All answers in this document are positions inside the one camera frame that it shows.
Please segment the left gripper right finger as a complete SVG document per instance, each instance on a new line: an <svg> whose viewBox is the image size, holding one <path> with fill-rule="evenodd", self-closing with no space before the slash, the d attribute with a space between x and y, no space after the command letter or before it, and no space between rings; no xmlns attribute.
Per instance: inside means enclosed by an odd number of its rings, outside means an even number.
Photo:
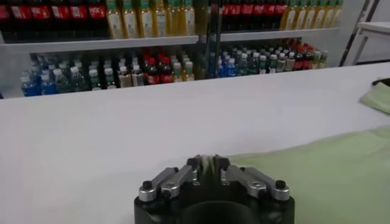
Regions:
<svg viewBox="0 0 390 224"><path fill-rule="evenodd" d="M215 155L214 167L219 172L221 183L228 185L238 182L247 195L257 199L268 195L277 201L290 199L290 188L283 180L275 180L254 167L238 167L231 165L228 158Z"/></svg>

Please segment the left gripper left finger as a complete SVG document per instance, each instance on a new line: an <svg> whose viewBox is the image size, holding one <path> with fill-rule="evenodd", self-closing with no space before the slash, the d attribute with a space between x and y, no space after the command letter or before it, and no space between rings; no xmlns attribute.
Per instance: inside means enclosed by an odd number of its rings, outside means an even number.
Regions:
<svg viewBox="0 0 390 224"><path fill-rule="evenodd" d="M146 180L139 188L138 199L149 203L155 201L158 196L167 196L169 199L176 198L180 194L180 188L185 183L199 184L202 171L202 157L187 159L186 164L178 169L177 167L168 167L161 171L152 180Z"/></svg>

